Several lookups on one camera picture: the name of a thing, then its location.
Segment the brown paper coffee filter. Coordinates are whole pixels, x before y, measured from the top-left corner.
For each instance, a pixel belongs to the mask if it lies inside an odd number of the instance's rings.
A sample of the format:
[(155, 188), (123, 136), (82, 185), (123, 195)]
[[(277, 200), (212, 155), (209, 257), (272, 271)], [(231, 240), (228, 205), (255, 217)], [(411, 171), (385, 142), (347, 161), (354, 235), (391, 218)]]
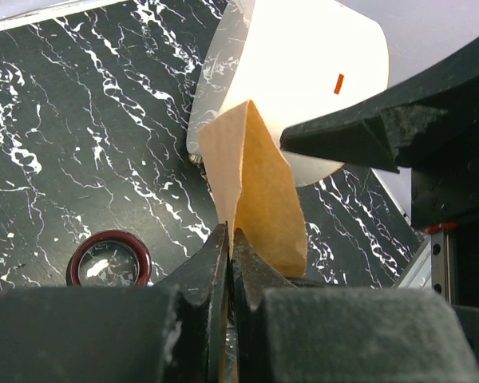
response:
[(198, 133), (220, 223), (241, 230), (256, 254), (285, 277), (307, 269), (307, 231), (289, 163), (253, 101), (220, 115)]

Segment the red black dripper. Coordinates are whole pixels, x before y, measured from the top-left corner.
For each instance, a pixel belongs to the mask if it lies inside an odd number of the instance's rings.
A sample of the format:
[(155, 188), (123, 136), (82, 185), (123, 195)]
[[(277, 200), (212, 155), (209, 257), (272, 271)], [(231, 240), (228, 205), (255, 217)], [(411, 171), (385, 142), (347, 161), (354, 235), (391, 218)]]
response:
[(66, 268), (69, 286), (146, 286), (152, 273), (151, 256), (135, 235), (101, 231), (84, 240)]

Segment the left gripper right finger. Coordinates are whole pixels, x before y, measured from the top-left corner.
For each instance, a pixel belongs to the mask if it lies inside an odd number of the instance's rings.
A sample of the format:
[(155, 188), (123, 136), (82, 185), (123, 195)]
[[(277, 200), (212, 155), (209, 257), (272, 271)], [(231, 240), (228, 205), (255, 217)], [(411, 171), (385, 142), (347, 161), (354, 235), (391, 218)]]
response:
[(232, 293), (242, 382), (479, 382), (457, 315), (433, 291), (297, 287), (236, 231)]

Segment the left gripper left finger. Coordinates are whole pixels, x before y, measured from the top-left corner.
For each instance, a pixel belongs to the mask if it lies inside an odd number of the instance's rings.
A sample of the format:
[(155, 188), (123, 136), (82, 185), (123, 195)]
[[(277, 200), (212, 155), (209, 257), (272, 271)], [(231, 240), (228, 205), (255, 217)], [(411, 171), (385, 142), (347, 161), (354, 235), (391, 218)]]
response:
[[(125, 246), (138, 265), (127, 287), (85, 287), (86, 251)], [(0, 382), (221, 382), (228, 310), (228, 229), (217, 226), (153, 286), (135, 235), (97, 233), (75, 251), (69, 286), (0, 295)]]

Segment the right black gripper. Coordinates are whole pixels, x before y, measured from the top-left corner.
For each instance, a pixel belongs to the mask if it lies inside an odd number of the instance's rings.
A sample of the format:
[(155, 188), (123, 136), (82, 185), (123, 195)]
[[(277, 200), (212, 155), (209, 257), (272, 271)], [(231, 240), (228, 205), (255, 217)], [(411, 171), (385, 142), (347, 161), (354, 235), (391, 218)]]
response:
[(479, 307), (479, 37), (386, 91), (285, 128), (279, 142), (324, 160), (413, 167), (411, 222), (430, 235), (430, 285)]

